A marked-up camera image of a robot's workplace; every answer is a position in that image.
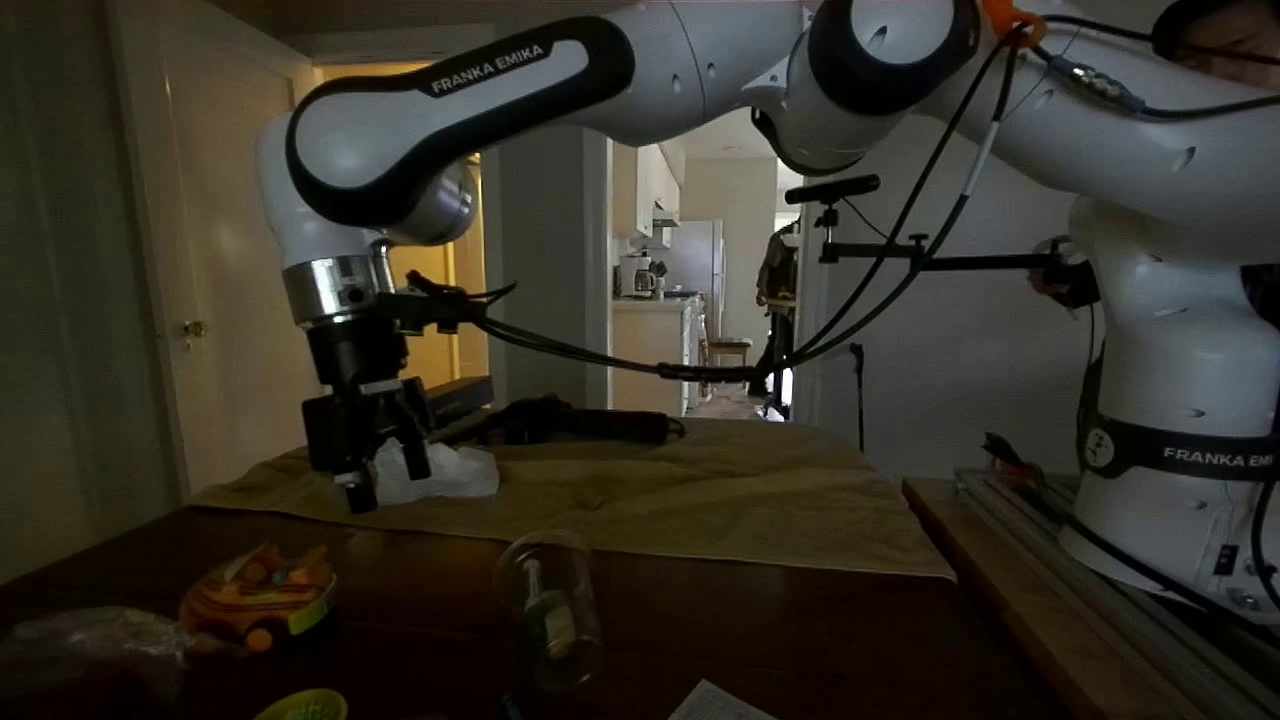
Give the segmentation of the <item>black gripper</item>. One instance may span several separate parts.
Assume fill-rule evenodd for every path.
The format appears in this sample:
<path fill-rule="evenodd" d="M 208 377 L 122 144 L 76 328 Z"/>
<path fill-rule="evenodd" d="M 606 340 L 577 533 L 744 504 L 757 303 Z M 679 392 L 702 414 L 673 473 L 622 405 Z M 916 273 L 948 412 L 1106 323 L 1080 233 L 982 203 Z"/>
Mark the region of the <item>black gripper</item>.
<path fill-rule="evenodd" d="M 428 480 L 433 458 L 411 385 L 402 377 L 409 342 L 391 321 L 356 314 L 307 330 L 323 396 L 303 405 L 307 458 L 341 475 L 353 510 L 375 510 L 370 458 L 383 438 L 402 442 L 409 480 Z"/>

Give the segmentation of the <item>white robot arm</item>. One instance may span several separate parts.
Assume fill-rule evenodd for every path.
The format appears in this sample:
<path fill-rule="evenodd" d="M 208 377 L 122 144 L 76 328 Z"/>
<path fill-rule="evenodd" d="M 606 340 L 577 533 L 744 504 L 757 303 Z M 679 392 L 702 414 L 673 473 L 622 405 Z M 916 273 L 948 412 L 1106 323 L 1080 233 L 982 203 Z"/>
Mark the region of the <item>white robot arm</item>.
<path fill-rule="evenodd" d="M 1066 553 L 1122 584 L 1277 616 L 1277 0 L 631 0 L 405 77 L 328 78 L 260 139 L 284 273 L 452 238 L 452 168 L 552 118 L 654 144 L 748 110 L 834 174 L 905 116 L 955 122 L 1071 199 L 1107 337 Z"/>

